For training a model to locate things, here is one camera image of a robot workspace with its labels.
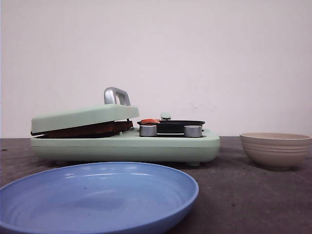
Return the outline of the pink cooked shrimp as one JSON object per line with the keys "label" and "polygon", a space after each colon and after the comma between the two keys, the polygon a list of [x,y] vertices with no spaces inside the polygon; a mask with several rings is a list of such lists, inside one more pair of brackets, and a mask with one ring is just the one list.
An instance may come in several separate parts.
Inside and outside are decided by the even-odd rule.
{"label": "pink cooked shrimp", "polygon": [[153,118],[147,118],[147,119],[142,119],[141,124],[152,124],[152,123],[160,123],[160,120],[153,119]]}

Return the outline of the toast slice with brown crust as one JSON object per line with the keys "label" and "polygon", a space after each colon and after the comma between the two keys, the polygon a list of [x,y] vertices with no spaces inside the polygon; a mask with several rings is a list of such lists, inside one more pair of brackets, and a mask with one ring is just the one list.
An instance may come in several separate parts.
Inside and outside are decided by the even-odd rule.
{"label": "toast slice with brown crust", "polygon": [[114,132],[117,134],[119,132],[124,132],[133,128],[132,121],[115,121],[114,122]]}

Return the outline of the beige ribbed bowl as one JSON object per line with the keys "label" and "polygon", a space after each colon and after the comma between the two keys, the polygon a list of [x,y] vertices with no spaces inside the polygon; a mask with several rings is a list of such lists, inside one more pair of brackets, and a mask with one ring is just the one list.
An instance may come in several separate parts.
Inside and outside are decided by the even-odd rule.
{"label": "beige ribbed bowl", "polygon": [[312,146],[310,136],[286,133],[240,134],[242,148],[256,164],[276,170],[297,166],[308,156]]}

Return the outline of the mint green sandwich maker lid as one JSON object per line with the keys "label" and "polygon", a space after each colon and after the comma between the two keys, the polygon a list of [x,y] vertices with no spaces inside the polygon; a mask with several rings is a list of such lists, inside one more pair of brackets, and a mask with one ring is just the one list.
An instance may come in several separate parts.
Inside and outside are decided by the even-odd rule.
{"label": "mint green sandwich maker lid", "polygon": [[131,105],[126,91],[108,87],[104,91],[104,104],[95,107],[64,111],[32,118],[31,135],[104,122],[130,119],[139,116],[139,110]]}

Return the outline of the mint green breakfast maker base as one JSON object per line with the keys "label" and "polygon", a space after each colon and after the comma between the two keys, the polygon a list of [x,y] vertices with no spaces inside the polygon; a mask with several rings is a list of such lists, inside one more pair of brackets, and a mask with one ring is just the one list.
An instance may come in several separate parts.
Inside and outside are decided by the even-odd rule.
{"label": "mint green breakfast maker base", "polygon": [[140,137],[139,130],[133,128],[102,138],[34,137],[31,147],[36,156],[53,161],[181,162],[197,166],[216,158],[220,138],[210,130],[203,130],[202,137]]}

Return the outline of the small black frying pan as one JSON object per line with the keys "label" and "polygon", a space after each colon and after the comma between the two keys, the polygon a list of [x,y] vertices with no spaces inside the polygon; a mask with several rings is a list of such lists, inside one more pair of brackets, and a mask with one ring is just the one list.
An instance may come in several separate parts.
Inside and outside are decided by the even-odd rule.
{"label": "small black frying pan", "polygon": [[200,120],[172,120],[171,114],[168,112],[160,113],[160,123],[152,123],[157,126],[158,134],[181,134],[184,133],[185,125],[201,125],[205,124],[204,121]]}

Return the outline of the silver left control knob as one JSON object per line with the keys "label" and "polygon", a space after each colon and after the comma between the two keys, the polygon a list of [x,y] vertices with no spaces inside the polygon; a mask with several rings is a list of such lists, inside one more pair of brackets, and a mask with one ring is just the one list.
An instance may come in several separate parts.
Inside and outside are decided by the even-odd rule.
{"label": "silver left control knob", "polygon": [[143,124],[139,128],[140,137],[155,137],[157,136],[157,126],[154,124]]}

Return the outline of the silver control knob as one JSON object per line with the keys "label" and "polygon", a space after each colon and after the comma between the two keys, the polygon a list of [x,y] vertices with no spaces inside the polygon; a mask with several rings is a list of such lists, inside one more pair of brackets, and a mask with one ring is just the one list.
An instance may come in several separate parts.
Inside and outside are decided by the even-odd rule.
{"label": "silver control knob", "polygon": [[154,124],[143,124],[139,128],[140,137],[155,137],[157,136],[157,126]]}
{"label": "silver control knob", "polygon": [[202,126],[201,125],[185,125],[184,136],[197,138],[202,137]]}

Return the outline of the silver right control knob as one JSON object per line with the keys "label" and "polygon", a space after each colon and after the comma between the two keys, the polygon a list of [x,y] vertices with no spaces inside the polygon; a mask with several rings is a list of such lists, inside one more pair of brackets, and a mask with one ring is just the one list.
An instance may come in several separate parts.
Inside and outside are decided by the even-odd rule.
{"label": "silver right control knob", "polygon": [[185,125],[184,136],[197,138],[202,137],[202,126],[201,125]]}

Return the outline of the blue round plate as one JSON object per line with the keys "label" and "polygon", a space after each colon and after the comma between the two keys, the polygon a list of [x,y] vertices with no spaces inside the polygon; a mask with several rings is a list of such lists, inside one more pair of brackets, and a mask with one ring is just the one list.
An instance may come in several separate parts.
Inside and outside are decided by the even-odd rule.
{"label": "blue round plate", "polygon": [[3,234],[162,234],[192,209],[199,186],[170,167],[91,163],[30,175],[0,190]]}

